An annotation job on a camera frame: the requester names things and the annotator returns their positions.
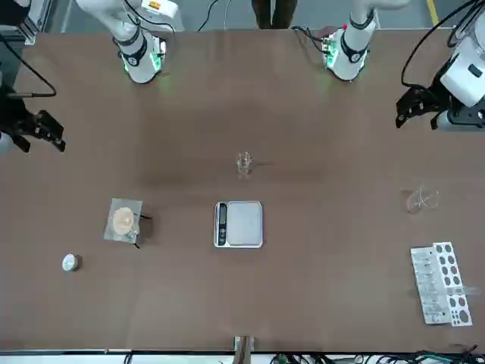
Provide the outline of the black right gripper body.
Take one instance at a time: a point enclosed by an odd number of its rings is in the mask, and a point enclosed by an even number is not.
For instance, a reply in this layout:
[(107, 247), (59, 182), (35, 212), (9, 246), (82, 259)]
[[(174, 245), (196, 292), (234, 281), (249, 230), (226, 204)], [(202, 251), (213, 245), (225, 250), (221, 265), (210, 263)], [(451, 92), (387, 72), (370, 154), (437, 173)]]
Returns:
[(9, 135), (35, 135), (36, 116), (22, 99), (1, 95), (1, 132)]

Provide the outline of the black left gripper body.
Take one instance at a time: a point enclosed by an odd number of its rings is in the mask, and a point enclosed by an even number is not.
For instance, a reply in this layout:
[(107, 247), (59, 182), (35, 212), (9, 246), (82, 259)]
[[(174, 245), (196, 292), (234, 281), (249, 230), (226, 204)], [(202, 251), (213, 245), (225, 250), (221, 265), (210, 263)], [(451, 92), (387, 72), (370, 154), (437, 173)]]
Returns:
[(443, 85), (430, 85), (416, 91), (418, 108), (423, 113), (442, 112), (453, 106), (453, 96)]

